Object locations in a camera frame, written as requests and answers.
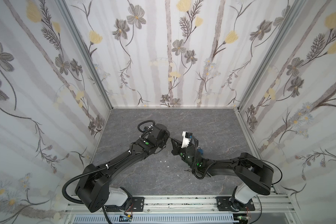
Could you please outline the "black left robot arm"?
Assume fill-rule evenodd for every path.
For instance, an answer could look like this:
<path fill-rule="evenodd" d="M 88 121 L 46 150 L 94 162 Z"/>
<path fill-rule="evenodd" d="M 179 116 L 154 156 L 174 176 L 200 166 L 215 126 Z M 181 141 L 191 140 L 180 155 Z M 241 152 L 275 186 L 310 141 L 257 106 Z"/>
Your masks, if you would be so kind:
<path fill-rule="evenodd" d="M 78 180 L 75 194 L 78 199 L 67 194 L 66 199 L 83 204 L 90 212 L 100 209 L 125 211 L 132 204 L 132 195 L 123 187 L 110 188 L 111 182 L 119 173 L 156 153 L 158 148 L 164 149 L 170 137 L 167 128 L 162 124 L 152 124 L 143 131 L 140 138 L 129 145 L 129 149 L 118 157 L 99 166 L 88 165 L 83 174 L 72 178 L 65 186 Z"/>

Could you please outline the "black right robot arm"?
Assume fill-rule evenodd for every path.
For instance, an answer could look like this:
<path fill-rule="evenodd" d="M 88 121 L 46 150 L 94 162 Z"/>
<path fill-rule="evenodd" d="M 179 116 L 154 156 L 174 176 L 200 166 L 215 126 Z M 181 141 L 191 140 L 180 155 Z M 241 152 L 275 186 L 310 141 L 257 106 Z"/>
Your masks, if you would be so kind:
<path fill-rule="evenodd" d="M 234 188 L 232 195 L 225 202 L 218 202 L 217 207 L 232 212 L 241 211 L 257 196 L 270 195 L 274 170 L 262 160 L 249 153 L 227 160 L 211 160 L 202 157 L 198 151 L 198 140 L 195 137 L 184 138 L 183 141 L 171 140 L 171 153 L 178 155 L 199 180 L 207 176 L 231 175 L 243 182 Z"/>

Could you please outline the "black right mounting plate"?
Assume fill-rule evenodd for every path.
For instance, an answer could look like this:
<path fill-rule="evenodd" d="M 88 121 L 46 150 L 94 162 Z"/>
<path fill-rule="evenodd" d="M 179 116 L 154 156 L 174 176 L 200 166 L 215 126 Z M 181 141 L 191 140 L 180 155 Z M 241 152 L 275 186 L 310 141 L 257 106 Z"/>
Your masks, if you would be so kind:
<path fill-rule="evenodd" d="M 230 196 L 227 197 L 216 197 L 217 209 L 218 211 L 231 211 L 234 209 L 231 206 Z"/>

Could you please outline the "black mounting plate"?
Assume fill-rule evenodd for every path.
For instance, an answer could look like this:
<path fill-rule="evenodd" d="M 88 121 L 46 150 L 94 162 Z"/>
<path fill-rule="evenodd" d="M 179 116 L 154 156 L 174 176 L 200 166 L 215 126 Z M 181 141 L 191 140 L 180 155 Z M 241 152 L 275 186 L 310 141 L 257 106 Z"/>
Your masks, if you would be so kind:
<path fill-rule="evenodd" d="M 216 197 L 217 209 L 218 211 L 231 211 L 234 209 L 231 206 L 230 196 L 227 197 Z"/>
<path fill-rule="evenodd" d="M 131 200 L 131 205 L 129 208 L 129 212 L 143 212 L 145 198 L 144 197 L 133 197 Z"/>

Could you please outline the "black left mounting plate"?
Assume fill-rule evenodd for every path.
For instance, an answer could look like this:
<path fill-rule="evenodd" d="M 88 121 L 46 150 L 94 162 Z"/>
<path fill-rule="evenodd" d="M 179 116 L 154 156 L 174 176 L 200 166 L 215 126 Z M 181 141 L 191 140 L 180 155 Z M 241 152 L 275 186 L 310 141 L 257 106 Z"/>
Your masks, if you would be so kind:
<path fill-rule="evenodd" d="M 129 212 L 143 212 L 145 198 L 144 197 L 133 197 L 131 200 L 131 205 L 129 208 Z"/>

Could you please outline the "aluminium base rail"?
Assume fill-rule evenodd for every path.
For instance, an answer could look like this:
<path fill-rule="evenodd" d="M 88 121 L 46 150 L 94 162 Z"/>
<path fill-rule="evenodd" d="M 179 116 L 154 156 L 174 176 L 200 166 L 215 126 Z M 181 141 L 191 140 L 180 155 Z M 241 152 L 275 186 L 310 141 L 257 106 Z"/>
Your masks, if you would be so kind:
<path fill-rule="evenodd" d="M 217 195 L 189 195 L 189 196 L 143 196 L 145 198 L 143 212 L 129 212 L 128 214 L 180 214 L 180 213 L 223 213 L 218 211 L 216 197 Z M 241 213 L 247 212 L 249 215 L 260 213 L 290 213 L 295 209 L 284 194 L 275 194 L 272 192 L 269 196 L 258 195 L 253 197 L 248 203 L 248 208 L 243 209 Z"/>

